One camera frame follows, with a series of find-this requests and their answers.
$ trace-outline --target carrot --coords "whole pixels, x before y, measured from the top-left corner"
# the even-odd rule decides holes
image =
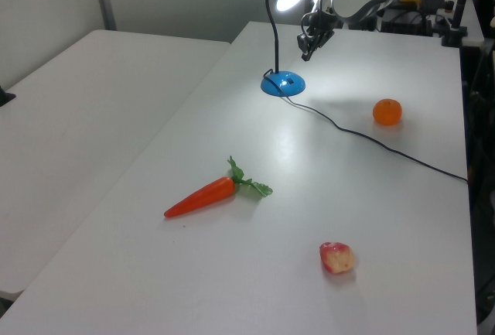
[[[246,184],[255,188],[262,197],[270,195],[273,190],[269,186],[253,182],[252,179],[243,180],[244,172],[237,167],[232,156],[227,160],[230,163],[232,177],[225,176],[197,190],[184,200],[170,207],[165,212],[165,217],[176,217],[212,203],[223,200],[234,194],[235,184]]]
[[[219,178],[214,182],[197,190],[177,205],[170,207],[165,212],[165,217],[176,217],[190,211],[205,207],[211,203],[229,197],[235,191],[234,181],[229,177]]]

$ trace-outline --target desk lamp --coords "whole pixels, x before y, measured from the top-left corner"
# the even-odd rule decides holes
[[[301,0],[275,0],[275,4],[277,10],[284,12],[292,8],[299,1]],[[275,72],[270,70],[271,73],[268,76],[266,74],[264,75],[263,81],[261,82],[261,89],[266,94],[274,95],[276,97],[290,97],[302,92],[306,87],[306,84],[299,75],[287,70],[278,70],[277,27],[275,26],[273,16],[271,16],[269,0],[265,0],[265,4],[271,27],[273,28],[273,33],[275,34]]]

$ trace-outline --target tangerine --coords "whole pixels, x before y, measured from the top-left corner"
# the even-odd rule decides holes
[[[394,99],[382,99],[374,105],[373,117],[379,124],[396,125],[402,117],[402,106]]]

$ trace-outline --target apple slice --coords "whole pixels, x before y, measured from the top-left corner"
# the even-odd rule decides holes
[[[354,254],[340,242],[325,242],[319,247],[319,256],[325,269],[333,274],[347,272],[354,266]]]

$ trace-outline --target white table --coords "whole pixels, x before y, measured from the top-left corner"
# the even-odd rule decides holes
[[[340,30],[300,60],[279,26],[294,101],[466,176],[457,50]],[[0,334],[476,333],[467,185],[261,92],[270,25],[250,23],[184,105],[0,319]],[[384,97],[399,128],[374,124]],[[232,155],[274,193],[163,211],[223,176]],[[322,269],[349,244],[357,267]]]
[[[0,297],[15,299],[229,45],[96,31],[0,108]]]

